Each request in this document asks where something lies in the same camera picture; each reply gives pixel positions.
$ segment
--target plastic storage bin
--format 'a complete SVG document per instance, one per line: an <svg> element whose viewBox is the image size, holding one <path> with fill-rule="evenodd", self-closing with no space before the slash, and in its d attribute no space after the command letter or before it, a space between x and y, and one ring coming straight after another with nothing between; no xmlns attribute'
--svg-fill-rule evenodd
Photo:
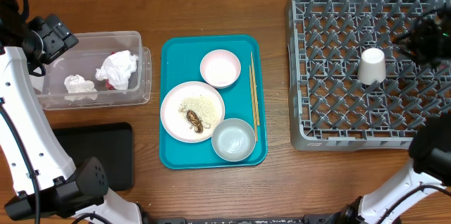
<svg viewBox="0 0 451 224"><path fill-rule="evenodd" d="M143 47L136 31L93 32L75 35L80 41L52 64L47 65L44 77L33 77L32 84L43 109L97 108L145 104L150 99L152 64L148 48ZM107 90L105 80L95 78L111 52L130 50L138 56L137 70L129 79L127 90ZM81 75L93 81L97 92L69 94L64 79L69 75ZM71 101L67 97L96 94L95 100L84 98Z"/></svg>
<svg viewBox="0 0 451 224"><path fill-rule="evenodd" d="M450 0L289 0L291 143L299 150L407 149L427 118L451 108L451 74L397 53L391 40ZM385 53L387 78L363 85L365 49Z"/></svg>

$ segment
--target wooden surface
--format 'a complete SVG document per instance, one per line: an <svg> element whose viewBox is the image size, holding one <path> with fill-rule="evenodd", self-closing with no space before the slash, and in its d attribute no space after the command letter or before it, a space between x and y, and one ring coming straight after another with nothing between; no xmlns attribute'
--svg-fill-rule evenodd
<svg viewBox="0 0 451 224"><path fill-rule="evenodd" d="M291 147L288 120L287 0L30 0L30 12L56 13L74 32L137 30L152 51L152 96L143 106L46 112L53 128L128 122L135 132L135 186L121 195L154 217L303 216L339 211L382 185L407 152L304 152ZM268 156L256 167L169 170L159 160L161 47L172 37L249 34L259 43ZM0 161L0 205L12 196ZM403 215L405 223L449 223L440 194ZM13 223L0 209L0 223ZM71 223L43 220L42 223Z"/></svg>

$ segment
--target teal tray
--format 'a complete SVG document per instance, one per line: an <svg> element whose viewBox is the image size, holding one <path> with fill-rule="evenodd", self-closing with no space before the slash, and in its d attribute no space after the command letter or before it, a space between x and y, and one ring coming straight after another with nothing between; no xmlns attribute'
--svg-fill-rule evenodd
<svg viewBox="0 0 451 224"><path fill-rule="evenodd" d="M260 113L259 141L248 158L232 163L224 161L216 155L211 145L211 139L200 143L180 142L164 130L160 120L160 159L168 168L180 170L253 166L260 164L268 153L259 45L254 38L248 35L179 37L167 41L161 52L160 105L166 94L180 83L192 80L204 82L200 75L200 63L207 53L216 49L233 52L241 62L241 74L238 80L230 87L218 89L225 104L225 119L240 118L252 127L254 127L254 122L249 65L251 63L251 51L253 53Z"/></svg>

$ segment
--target upside-down cup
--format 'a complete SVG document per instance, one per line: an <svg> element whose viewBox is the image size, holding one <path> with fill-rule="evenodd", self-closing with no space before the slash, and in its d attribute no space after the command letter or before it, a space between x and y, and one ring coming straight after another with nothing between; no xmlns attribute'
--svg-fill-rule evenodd
<svg viewBox="0 0 451 224"><path fill-rule="evenodd" d="M366 49L360 58L357 79L365 85L371 85L375 81L384 81L385 77L385 55L383 51L377 48Z"/></svg>

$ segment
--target empty bowl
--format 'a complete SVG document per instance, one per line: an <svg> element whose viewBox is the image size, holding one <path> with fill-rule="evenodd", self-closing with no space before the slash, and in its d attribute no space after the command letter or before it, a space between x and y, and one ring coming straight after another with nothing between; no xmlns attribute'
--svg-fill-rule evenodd
<svg viewBox="0 0 451 224"><path fill-rule="evenodd" d="M241 63L235 54L223 49L210 51L200 63L200 74L215 88L226 88L240 76Z"/></svg>
<svg viewBox="0 0 451 224"><path fill-rule="evenodd" d="M255 133L245 121L237 118L224 120L211 136L213 149L226 161L242 161L255 147Z"/></svg>

